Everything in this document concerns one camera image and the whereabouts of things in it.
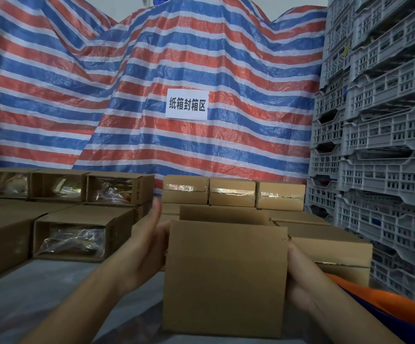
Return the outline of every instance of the plastic wrapped product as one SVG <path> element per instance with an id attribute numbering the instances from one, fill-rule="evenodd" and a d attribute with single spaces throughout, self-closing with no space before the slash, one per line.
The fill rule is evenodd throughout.
<path id="1" fill-rule="evenodd" d="M 0 178 L 0 194 L 22 196 L 28 194 L 28 177 L 25 174 L 4 173 Z"/>
<path id="2" fill-rule="evenodd" d="M 130 204 L 133 190 L 132 179 L 98 178 L 99 185 L 93 200 L 108 204 Z"/>
<path id="3" fill-rule="evenodd" d="M 69 252 L 94 257 L 105 253 L 105 230 L 91 225 L 54 224 L 36 254 Z"/>
<path id="4" fill-rule="evenodd" d="M 82 182 L 78 177 L 63 176 L 54 182 L 53 193 L 56 197 L 75 199 L 82 194 Z"/>

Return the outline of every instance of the left hand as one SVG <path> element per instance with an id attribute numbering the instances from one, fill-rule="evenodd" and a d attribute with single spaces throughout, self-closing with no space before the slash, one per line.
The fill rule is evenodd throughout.
<path id="1" fill-rule="evenodd" d="M 133 226 L 133 237 L 103 263 L 108 273 L 114 273 L 120 297 L 140 287 L 165 264 L 170 223 L 158 224 L 160 216 L 161 201 L 155 197 L 149 213 Z"/>

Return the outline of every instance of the white paper sign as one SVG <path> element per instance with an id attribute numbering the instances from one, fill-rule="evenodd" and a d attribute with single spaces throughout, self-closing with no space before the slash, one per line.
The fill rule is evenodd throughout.
<path id="1" fill-rule="evenodd" d="M 168 89 L 166 118 L 207 121 L 209 92 L 194 89 Z"/>

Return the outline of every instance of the table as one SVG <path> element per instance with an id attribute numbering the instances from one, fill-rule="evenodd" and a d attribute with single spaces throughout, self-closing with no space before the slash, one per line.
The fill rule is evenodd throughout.
<path id="1" fill-rule="evenodd" d="M 18 341 L 41 322 L 97 264 L 32 260 L 0 278 L 0 344 Z M 161 308 L 165 274 L 160 272 L 125 296 L 100 329 L 95 344 L 312 344 L 320 330 L 306 315 L 289 310 L 282 340 L 221 338 L 163 333 Z"/>

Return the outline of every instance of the red blue white striped tarp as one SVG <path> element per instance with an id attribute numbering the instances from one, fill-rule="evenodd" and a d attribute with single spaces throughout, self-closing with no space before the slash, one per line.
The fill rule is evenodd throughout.
<path id="1" fill-rule="evenodd" d="M 117 23 L 84 0 L 0 0 L 0 167 L 305 181 L 326 11 L 170 0 Z M 168 88 L 208 121 L 165 118 Z"/>

